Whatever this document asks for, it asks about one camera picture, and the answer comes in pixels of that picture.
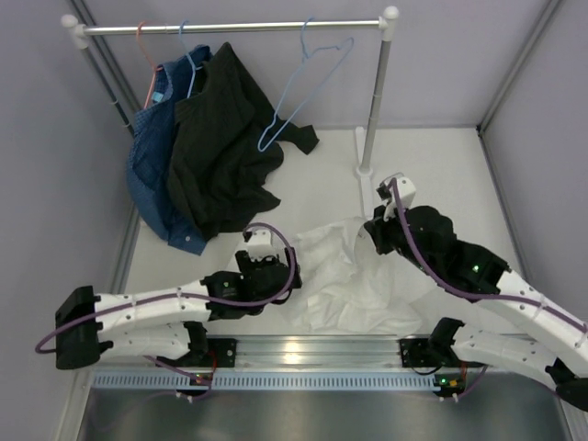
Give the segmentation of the white shirt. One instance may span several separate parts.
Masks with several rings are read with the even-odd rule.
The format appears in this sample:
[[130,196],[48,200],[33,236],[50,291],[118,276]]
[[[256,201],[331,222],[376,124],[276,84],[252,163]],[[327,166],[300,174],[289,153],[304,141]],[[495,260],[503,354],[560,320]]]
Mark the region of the white shirt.
[[402,298],[389,255],[379,255],[360,217],[295,236],[301,288],[286,303],[284,317],[310,334],[394,334],[422,325]]

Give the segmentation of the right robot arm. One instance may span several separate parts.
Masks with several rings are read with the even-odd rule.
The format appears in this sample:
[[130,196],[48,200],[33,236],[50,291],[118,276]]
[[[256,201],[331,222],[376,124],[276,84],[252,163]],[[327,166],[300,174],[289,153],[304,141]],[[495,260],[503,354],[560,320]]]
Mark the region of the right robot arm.
[[528,335],[492,334],[460,319],[439,320],[427,353],[439,365],[468,362],[510,370],[587,409],[587,324],[533,288],[500,256],[462,241],[453,221],[420,206],[392,215],[380,206],[364,228],[378,254],[411,262],[446,293],[492,311]]

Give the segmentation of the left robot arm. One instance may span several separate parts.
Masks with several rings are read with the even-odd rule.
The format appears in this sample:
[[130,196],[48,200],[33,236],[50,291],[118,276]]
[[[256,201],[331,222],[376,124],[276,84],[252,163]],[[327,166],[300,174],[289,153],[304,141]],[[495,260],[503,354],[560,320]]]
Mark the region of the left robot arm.
[[259,315],[301,286],[291,247],[260,258],[241,250],[235,258],[236,271],[217,271],[176,288],[138,294],[75,289],[55,313],[56,367],[87,368],[120,356],[200,365],[209,351],[205,323]]

